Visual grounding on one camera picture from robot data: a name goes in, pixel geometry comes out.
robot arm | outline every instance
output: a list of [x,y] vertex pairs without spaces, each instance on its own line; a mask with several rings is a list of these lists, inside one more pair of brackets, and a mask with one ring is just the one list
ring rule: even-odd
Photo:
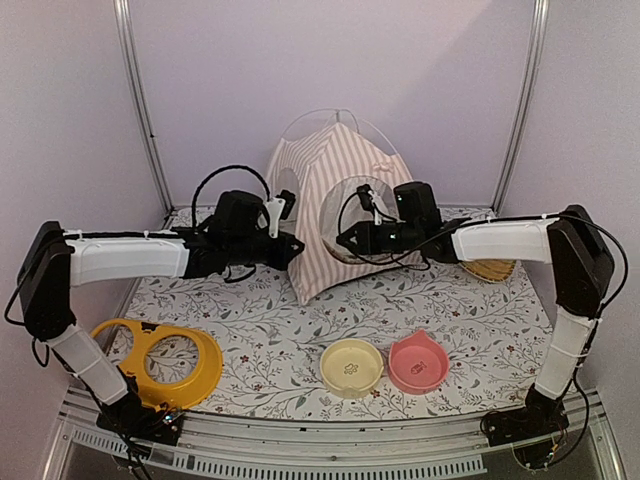
[[613,257],[584,208],[502,221],[454,219],[443,223],[431,187],[420,182],[394,190],[400,220],[358,222],[336,241],[356,255],[419,249],[423,259],[458,263],[482,259],[530,260],[553,267],[558,315],[546,360],[525,399],[509,415],[488,415],[492,445],[550,433],[567,426],[564,396],[598,324],[613,274]]
[[[46,222],[18,274],[24,326],[89,387],[108,417],[106,425],[147,438],[162,427],[163,413],[142,405],[135,379],[112,365],[76,324],[70,287],[145,276],[199,278],[233,265],[286,270],[304,244],[273,223],[286,218],[294,201],[288,192],[264,204],[246,192],[225,192],[197,228],[161,232],[83,233]],[[162,441],[158,435],[152,439]]]

yellow bowl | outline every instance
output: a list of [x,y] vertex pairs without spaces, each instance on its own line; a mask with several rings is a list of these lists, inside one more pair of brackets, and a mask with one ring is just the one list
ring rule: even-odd
[[365,397],[376,386],[383,370],[382,355],[364,340],[338,340],[329,345],[320,359],[325,386],[342,398]]

striped tent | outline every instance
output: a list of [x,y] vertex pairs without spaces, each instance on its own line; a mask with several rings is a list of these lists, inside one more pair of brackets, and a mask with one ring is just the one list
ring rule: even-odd
[[[289,277],[301,305],[333,285],[389,268],[359,263],[336,245],[338,215],[356,187],[365,183],[382,196],[393,215],[393,188],[411,180],[397,152],[387,155],[340,122],[296,141],[280,140],[267,182],[273,191],[287,189],[297,197],[291,229],[306,247],[289,265]],[[342,229],[371,218],[354,199],[345,209]]]

circular hole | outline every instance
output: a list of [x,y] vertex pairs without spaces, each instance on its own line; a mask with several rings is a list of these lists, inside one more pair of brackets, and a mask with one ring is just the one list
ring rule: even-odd
[[189,337],[172,335],[157,342],[144,359],[144,367],[158,383],[178,383],[193,372],[198,347]]
[[[383,213],[394,218],[398,217],[398,209],[396,207],[393,189],[382,180],[362,175],[349,177],[334,185],[322,201],[319,226],[322,243],[325,248],[334,258],[342,263],[364,263],[362,260],[353,256],[349,250],[336,243],[340,210],[351,194],[353,194],[359,186],[364,184],[368,184],[371,189],[377,192],[382,198],[384,207],[386,207],[386,211],[383,209]],[[342,231],[348,230],[355,223],[362,220],[373,220],[373,214],[363,210],[358,197],[354,197],[349,200],[342,215]],[[380,261],[388,260],[388,257],[389,255],[370,255],[367,258],[373,261]]]
[[133,349],[133,332],[125,325],[107,327],[95,340],[114,365],[120,365]]

floral pattern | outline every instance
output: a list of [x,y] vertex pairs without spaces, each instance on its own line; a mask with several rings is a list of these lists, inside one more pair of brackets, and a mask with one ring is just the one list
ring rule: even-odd
[[[207,212],[201,209],[199,216]],[[445,217],[487,213],[443,209]],[[189,211],[180,211],[175,224],[188,222]],[[266,267],[236,284],[225,284],[220,276],[148,278],[127,317],[198,328],[219,343],[222,379],[195,410],[325,421],[436,417],[519,405],[551,334],[521,265],[502,284],[482,282],[455,265],[398,268],[338,285],[304,307],[297,304],[286,272]],[[324,388],[320,356],[331,343],[361,338],[387,356],[393,342],[418,329],[449,354],[450,372],[438,390],[404,394],[386,373],[359,400],[338,398]],[[123,338],[118,336],[112,352],[120,350]]]

